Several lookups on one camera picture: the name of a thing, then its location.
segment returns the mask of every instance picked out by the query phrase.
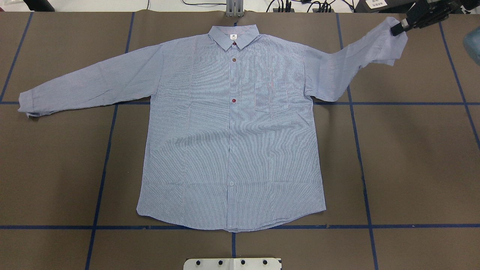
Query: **robotic arm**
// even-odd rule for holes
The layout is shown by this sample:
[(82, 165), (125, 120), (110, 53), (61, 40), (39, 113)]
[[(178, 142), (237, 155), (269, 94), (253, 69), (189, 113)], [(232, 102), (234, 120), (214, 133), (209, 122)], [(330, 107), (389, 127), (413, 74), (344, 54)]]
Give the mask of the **robotic arm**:
[(424, 28), (448, 19), (448, 14), (461, 5), (467, 10), (480, 6), (480, 0), (419, 0), (413, 4), (407, 17), (393, 26), (392, 35), (398, 36), (412, 28)]

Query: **shirt sleeve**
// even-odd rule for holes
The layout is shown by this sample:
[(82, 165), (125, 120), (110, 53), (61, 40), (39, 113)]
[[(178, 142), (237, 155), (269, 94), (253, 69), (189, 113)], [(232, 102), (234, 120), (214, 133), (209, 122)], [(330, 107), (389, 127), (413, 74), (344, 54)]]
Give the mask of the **shirt sleeve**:
[(41, 116), (148, 97), (156, 93), (162, 67), (161, 45), (138, 49), (21, 93), (18, 111)]
[(372, 62), (393, 65), (407, 43), (405, 32), (396, 37), (390, 33), (390, 28), (397, 23), (397, 19), (388, 17), (362, 39), (336, 53), (306, 46), (305, 95), (336, 101), (359, 69)]

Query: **brown table surface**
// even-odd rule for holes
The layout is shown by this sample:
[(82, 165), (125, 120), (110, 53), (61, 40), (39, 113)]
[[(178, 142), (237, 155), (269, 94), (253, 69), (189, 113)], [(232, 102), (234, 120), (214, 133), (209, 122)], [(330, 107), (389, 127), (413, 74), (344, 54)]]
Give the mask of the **brown table surface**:
[(0, 12), (0, 269), (173, 270), (221, 257), (282, 258), (285, 270), (480, 269), (480, 67), (462, 45), (480, 15), (408, 32), (395, 66), (371, 64), (350, 97), (316, 101), (327, 211), (279, 229), (138, 216), (147, 99), (17, 112), (19, 94), (47, 80), (212, 25), (257, 24), (332, 53), (386, 16)]

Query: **white sticker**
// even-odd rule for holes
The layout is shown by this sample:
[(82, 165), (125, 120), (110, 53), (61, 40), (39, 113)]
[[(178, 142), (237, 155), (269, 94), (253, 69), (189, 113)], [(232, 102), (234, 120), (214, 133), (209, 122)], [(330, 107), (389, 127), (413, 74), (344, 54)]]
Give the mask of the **white sticker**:
[(376, 9), (387, 5), (385, 0), (365, 0), (365, 2), (371, 9)]

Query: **light blue button-up shirt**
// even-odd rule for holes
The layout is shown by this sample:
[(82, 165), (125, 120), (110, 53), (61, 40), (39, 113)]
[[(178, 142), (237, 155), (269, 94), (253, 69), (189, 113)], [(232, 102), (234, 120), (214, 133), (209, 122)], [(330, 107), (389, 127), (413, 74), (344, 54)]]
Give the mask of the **light blue button-up shirt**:
[(337, 100), (361, 67), (392, 65), (407, 41), (390, 34), (397, 23), (334, 54), (255, 25), (214, 26), (23, 92), (19, 111), (151, 96), (137, 212), (196, 229), (266, 229), (325, 210), (311, 96)]

